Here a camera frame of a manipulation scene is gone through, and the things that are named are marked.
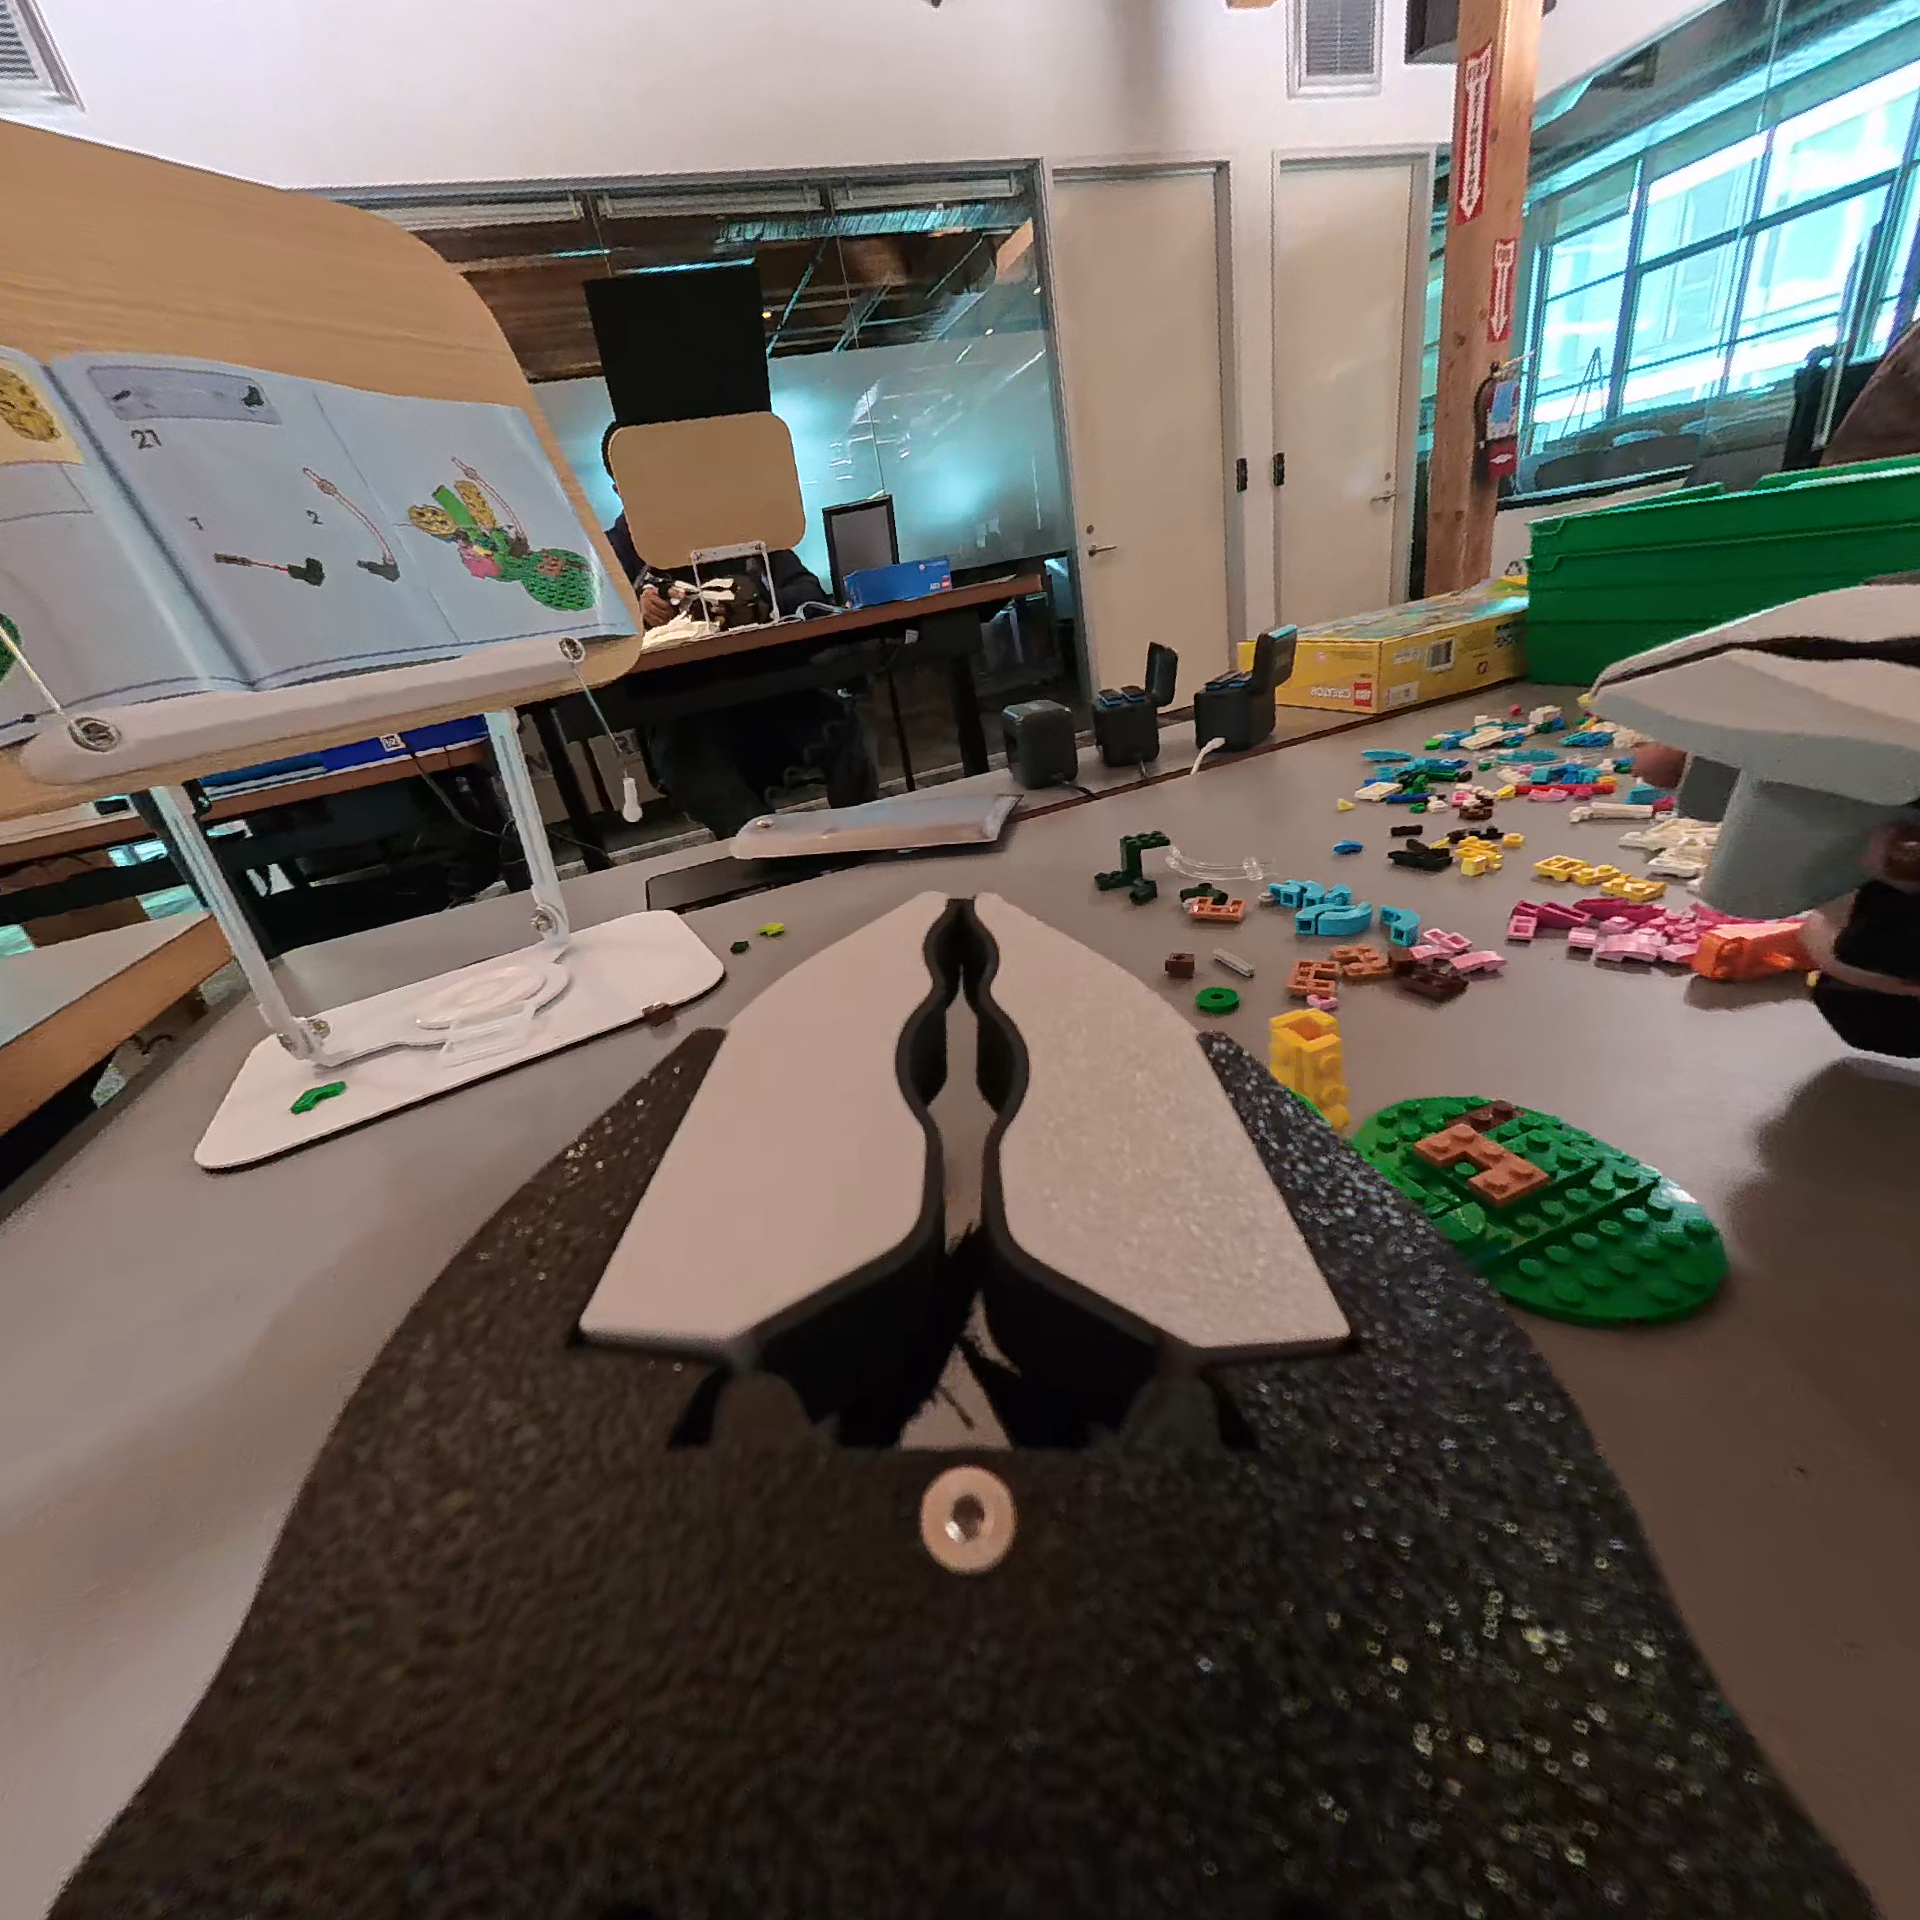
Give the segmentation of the long red sign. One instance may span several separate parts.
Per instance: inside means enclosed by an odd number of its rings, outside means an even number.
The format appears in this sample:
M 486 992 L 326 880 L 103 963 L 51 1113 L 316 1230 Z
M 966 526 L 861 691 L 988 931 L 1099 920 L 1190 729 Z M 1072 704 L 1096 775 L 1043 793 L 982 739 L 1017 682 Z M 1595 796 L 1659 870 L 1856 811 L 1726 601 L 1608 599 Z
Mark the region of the long red sign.
M 1496 49 L 1485 42 L 1456 63 L 1456 129 L 1451 143 L 1451 226 L 1478 219 L 1496 78 Z

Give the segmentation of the wooden office desk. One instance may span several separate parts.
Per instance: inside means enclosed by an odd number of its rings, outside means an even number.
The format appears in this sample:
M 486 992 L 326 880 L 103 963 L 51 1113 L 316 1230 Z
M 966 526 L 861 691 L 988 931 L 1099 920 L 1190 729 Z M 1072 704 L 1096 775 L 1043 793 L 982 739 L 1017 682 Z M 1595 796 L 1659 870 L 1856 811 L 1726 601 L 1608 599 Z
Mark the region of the wooden office desk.
M 973 664 L 984 623 L 1037 594 L 1043 576 L 1021 571 L 932 594 L 649 644 L 635 668 L 601 689 L 615 729 L 723 711 L 803 689 L 891 684 L 911 668 L 943 674 L 951 732 L 968 778 L 990 771 Z

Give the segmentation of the green plastic bin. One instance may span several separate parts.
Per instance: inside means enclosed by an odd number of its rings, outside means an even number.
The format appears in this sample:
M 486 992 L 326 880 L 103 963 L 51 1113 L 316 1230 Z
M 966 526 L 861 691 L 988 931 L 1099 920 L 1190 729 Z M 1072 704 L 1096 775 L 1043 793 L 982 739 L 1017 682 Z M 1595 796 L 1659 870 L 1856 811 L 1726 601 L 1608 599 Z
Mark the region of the green plastic bin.
M 1916 567 L 1913 455 L 1536 520 L 1526 673 L 1589 686 L 1659 643 Z

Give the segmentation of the black panel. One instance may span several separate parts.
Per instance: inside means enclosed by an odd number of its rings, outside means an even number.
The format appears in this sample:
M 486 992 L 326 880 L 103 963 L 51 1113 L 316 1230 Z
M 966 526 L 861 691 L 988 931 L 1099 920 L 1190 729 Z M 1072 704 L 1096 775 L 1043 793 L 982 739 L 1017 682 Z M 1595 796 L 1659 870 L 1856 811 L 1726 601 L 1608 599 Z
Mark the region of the black panel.
M 615 425 L 772 412 L 751 260 L 589 280 L 583 294 Z

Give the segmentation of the grey desk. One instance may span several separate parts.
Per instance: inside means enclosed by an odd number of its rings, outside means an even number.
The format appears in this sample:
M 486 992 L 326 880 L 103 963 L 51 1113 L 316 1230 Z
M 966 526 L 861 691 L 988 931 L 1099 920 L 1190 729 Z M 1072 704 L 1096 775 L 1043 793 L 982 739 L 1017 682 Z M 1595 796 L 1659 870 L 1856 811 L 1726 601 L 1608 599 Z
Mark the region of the grey desk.
M 1509 1097 L 1689 1190 L 1661 1328 L 1511 1312 L 1159 982 L 1132 830 L 1335 878 L 1375 739 L 1052 807 L 787 923 L 693 1014 L 272 1166 L 192 1166 L 236 1009 L 4 1222 L 4 1916 L 1916 1916 L 1916 1071 L 1796 987 L 1524 951 L 1342 1009 L 1356 1110 Z M 1350 1339 L 1025 1448 L 960 1352 L 847 1448 L 595 1352 L 728 1024 L 920 892 L 1198 1033 Z

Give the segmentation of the pile of lego bricks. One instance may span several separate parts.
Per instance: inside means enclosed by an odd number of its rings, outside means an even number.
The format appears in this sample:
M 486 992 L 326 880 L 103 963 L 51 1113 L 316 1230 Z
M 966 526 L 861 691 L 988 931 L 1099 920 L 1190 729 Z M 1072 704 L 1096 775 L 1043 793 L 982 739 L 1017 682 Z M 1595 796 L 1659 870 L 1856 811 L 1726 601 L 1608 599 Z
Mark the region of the pile of lego bricks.
M 1481 714 L 1415 751 L 1367 747 L 1352 791 L 1335 796 L 1335 878 L 1284 873 L 1262 859 L 1264 887 L 1215 887 L 1144 858 L 1179 883 L 1193 923 L 1243 923 L 1262 911 L 1307 955 L 1287 994 L 1335 1010 L 1361 982 L 1448 1003 L 1496 978 L 1520 954 L 1561 954 L 1589 970 L 1693 976 L 1691 954 L 1717 922 L 1701 886 L 1719 830 L 1681 817 L 1672 791 L 1635 778 L 1620 728 L 1567 728 L 1551 704 Z M 1816 974 L 1768 982 L 1814 987 Z

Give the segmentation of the orange brick separator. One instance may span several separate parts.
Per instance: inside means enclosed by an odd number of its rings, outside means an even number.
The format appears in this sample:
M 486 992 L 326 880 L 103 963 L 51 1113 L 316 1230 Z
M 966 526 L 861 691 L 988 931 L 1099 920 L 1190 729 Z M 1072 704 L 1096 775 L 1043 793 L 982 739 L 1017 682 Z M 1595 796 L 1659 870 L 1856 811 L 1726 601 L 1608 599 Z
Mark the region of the orange brick separator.
M 1717 922 L 1701 934 L 1689 964 L 1701 978 L 1735 986 L 1816 972 L 1800 920 Z

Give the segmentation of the large glass window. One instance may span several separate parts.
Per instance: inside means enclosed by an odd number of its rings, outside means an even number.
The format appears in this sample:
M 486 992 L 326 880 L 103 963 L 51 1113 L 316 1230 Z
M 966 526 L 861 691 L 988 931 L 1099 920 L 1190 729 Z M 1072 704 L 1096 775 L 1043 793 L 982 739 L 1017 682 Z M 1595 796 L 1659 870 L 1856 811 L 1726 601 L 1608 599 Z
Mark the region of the large glass window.
M 1526 206 L 1524 450 L 1851 364 L 1916 322 L 1916 49 L 1684 111 Z

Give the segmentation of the yellow lego box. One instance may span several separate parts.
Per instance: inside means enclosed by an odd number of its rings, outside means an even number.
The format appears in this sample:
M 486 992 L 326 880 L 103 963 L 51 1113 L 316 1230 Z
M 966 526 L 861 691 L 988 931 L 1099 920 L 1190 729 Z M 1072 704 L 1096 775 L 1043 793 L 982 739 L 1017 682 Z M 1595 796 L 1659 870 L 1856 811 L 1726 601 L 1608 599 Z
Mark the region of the yellow lego box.
M 1292 668 L 1277 710 L 1396 714 L 1518 682 L 1526 674 L 1526 585 L 1495 578 L 1375 612 L 1284 632 Z

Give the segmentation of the green lego baseplate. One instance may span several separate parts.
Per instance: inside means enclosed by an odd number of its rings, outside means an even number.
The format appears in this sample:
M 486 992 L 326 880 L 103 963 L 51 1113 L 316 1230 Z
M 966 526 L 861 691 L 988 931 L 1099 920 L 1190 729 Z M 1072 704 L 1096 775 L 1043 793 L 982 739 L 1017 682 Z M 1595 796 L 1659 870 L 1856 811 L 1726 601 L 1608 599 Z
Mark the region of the green lego baseplate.
M 1567 1120 L 1478 1096 L 1407 1097 L 1358 1153 L 1509 1304 L 1584 1328 L 1671 1323 L 1729 1275 L 1707 1212 Z

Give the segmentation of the yellow lego brick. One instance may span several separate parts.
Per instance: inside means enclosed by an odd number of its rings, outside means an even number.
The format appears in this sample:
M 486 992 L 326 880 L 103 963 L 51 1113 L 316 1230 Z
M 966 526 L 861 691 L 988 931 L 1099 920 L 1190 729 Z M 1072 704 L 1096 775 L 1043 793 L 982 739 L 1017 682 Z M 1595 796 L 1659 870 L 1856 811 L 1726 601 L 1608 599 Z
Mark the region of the yellow lego brick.
M 1350 1124 L 1350 1091 L 1337 1016 L 1295 1006 L 1268 1024 L 1273 1079 L 1312 1106 L 1337 1134 Z

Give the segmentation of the grey pouch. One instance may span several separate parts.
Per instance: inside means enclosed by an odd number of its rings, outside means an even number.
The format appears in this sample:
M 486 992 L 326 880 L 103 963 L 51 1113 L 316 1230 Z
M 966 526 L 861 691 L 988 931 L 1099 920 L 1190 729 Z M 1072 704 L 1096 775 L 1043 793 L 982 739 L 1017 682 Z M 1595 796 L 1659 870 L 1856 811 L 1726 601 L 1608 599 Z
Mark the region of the grey pouch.
M 939 787 L 855 807 L 767 811 L 731 838 L 728 854 L 745 863 L 777 863 L 990 848 L 1017 811 L 1015 793 L 952 793 Z

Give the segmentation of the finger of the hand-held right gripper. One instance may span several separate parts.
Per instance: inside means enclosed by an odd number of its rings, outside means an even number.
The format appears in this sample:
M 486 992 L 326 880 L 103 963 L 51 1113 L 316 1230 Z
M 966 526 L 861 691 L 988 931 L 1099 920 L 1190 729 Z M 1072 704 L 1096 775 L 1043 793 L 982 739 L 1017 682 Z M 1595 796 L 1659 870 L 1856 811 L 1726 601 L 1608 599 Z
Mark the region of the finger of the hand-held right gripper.
M 1614 664 L 1614 676 L 1647 676 L 1735 652 L 1811 664 L 1918 665 L 1918 585 L 1848 585 L 1720 623 Z
M 1737 647 L 1606 674 L 1590 696 L 1711 775 L 1719 844 L 1701 894 L 1728 915 L 1785 920 L 1846 896 L 1873 872 L 1877 833 L 1916 826 L 1913 647 Z

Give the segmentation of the instruction booklet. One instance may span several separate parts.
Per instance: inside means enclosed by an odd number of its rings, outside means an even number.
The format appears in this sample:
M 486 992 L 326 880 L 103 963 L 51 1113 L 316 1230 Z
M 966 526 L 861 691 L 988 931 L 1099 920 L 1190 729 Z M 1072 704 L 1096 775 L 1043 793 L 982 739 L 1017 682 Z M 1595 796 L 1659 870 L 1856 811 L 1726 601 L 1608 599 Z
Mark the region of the instruction booklet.
M 516 407 L 3 350 L 4 747 L 109 710 L 623 640 Z

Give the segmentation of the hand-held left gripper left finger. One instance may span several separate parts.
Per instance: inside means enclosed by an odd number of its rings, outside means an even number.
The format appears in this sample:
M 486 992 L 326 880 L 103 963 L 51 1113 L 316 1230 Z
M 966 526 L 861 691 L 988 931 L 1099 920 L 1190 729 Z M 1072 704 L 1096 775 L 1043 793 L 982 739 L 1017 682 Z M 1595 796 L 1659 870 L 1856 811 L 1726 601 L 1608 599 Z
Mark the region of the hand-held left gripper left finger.
M 735 1372 L 918 1366 L 960 1315 L 929 1103 L 968 911 L 857 929 L 726 1030 L 579 1322 L 583 1343 Z

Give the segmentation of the white door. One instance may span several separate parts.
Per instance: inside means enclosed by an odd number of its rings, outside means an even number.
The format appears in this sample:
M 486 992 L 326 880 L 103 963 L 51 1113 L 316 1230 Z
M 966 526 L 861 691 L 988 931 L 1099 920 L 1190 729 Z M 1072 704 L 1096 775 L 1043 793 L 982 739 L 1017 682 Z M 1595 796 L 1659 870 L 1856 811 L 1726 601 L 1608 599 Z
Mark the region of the white door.
M 1407 594 L 1430 152 L 1275 158 L 1275 578 L 1299 630 Z
M 1047 241 L 1072 468 L 1079 627 L 1092 691 L 1181 686 L 1232 627 L 1219 170 L 1056 175 Z

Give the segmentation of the wooden post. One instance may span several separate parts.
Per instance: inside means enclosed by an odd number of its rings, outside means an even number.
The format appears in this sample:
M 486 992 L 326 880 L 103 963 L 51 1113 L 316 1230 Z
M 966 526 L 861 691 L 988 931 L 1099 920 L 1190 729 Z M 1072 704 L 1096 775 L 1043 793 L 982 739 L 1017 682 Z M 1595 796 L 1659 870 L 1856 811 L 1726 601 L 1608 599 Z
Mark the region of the wooden post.
M 1493 562 L 1500 484 L 1477 474 L 1473 393 L 1495 364 L 1513 362 L 1516 328 L 1504 346 L 1485 342 L 1485 298 L 1495 241 L 1521 239 L 1542 22 L 1540 2 L 1457 6 L 1457 57 L 1485 42 L 1495 47 L 1495 98 L 1478 219 L 1451 226 L 1451 182 L 1446 187 L 1424 546 L 1429 594 L 1472 588 Z

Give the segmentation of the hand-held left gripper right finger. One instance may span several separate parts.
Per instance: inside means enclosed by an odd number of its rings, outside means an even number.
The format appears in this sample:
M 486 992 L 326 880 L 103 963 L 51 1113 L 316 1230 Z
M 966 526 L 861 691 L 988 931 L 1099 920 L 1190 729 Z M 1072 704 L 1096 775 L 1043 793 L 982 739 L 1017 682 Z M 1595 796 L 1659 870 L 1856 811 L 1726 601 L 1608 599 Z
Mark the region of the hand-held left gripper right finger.
M 1350 1323 L 1198 1033 L 1000 896 L 966 911 L 988 1304 L 1009 1355 L 1143 1375 L 1329 1354 Z

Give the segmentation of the wall vent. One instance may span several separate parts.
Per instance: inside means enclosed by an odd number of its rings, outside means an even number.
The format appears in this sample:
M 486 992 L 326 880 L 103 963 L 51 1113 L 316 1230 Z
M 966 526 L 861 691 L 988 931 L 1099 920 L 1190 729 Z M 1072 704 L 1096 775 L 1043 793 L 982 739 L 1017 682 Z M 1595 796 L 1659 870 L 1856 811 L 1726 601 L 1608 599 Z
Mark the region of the wall vent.
M 1374 94 L 1383 80 L 1383 2 L 1287 6 L 1287 91 L 1293 98 Z

